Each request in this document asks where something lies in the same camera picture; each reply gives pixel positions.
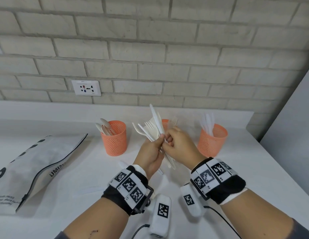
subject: electrical outlet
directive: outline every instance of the electrical outlet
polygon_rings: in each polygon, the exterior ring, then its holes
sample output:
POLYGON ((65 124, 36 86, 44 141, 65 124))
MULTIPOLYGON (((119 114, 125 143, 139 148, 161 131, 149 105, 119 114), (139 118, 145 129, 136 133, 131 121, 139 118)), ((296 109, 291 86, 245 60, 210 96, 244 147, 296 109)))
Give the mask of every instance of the electrical outlet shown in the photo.
POLYGON ((77 96, 101 96, 98 80, 72 80, 77 96))

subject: white table surface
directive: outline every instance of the white table surface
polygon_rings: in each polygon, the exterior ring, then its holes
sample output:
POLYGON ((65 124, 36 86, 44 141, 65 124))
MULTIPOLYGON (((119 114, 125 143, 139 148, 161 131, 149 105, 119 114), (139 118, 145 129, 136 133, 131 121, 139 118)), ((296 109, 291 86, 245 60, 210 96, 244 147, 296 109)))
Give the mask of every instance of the white table surface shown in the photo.
MULTIPOLYGON (((197 141, 199 131, 186 130, 197 141)), ((234 168, 250 189, 309 229, 309 196, 245 129, 228 128, 228 133, 217 157, 234 168)), ((0 134, 0 169, 45 135, 48 134, 0 134)), ((51 183, 25 203, 16 215, 0 216, 0 238, 54 238, 102 194, 74 196, 77 191, 106 187, 121 170, 118 161, 133 162, 144 137, 128 132, 128 140, 127 151, 118 157, 106 154, 100 137, 84 141, 51 183)), ((180 186, 189 180, 188 169, 179 165, 177 170, 170 170, 165 164, 161 169, 164 175, 156 173, 149 184, 155 193, 172 199, 168 238, 237 238, 211 210, 200 219, 189 215, 180 194, 180 186)), ((208 204, 221 212, 213 201, 209 200, 208 204)), ((130 238, 139 226, 148 223, 149 216, 148 211, 131 216, 121 238, 130 238)), ((150 238, 148 229, 142 229, 136 238, 150 238)))

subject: black wristband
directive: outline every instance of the black wristband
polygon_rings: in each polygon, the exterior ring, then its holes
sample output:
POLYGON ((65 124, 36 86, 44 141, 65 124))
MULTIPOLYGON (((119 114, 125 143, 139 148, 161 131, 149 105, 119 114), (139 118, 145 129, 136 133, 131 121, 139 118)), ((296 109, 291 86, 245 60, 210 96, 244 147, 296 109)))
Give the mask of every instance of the black wristband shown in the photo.
POLYGON ((191 171, 193 178, 191 182, 205 200, 211 198, 217 204, 220 204, 229 195, 241 192, 245 188, 246 182, 236 173, 234 174, 234 170, 227 164, 221 160, 211 161, 213 159, 214 158, 209 157, 195 166, 191 171))
MULTIPOLYGON (((148 187, 148 179, 140 172, 136 171, 136 169, 133 166, 128 166, 127 170, 134 173, 141 181, 141 183, 148 187)), ((101 196, 101 198, 107 198, 117 204, 120 208, 122 208, 129 216, 132 214, 136 214, 134 210, 127 204, 125 201, 125 198, 121 195, 121 193, 114 188, 113 186, 109 185, 108 188, 104 191, 104 194, 101 196)), ((137 203, 136 208, 140 208, 144 201, 146 200, 146 196, 143 196, 142 199, 137 203)))

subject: sleeve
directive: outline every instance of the sleeve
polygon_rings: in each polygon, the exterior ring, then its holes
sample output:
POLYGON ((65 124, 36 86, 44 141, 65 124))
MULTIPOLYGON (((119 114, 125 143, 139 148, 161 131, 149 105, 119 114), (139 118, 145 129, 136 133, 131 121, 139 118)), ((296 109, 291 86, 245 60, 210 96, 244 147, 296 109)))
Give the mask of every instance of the sleeve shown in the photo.
POLYGON ((55 239, 70 239, 64 232, 60 232, 55 239))
POLYGON ((294 220, 293 230, 287 239, 309 239, 309 230, 294 220))

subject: left hand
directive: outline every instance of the left hand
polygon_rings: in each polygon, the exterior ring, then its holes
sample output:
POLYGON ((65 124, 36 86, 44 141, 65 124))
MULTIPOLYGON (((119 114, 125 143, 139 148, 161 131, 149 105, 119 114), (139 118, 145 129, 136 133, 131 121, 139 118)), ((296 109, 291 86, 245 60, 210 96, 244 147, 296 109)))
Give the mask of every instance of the left hand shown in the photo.
POLYGON ((133 164, 139 165, 147 174, 148 180, 160 168, 164 156, 159 151, 164 141, 164 134, 153 142, 145 140, 133 164))

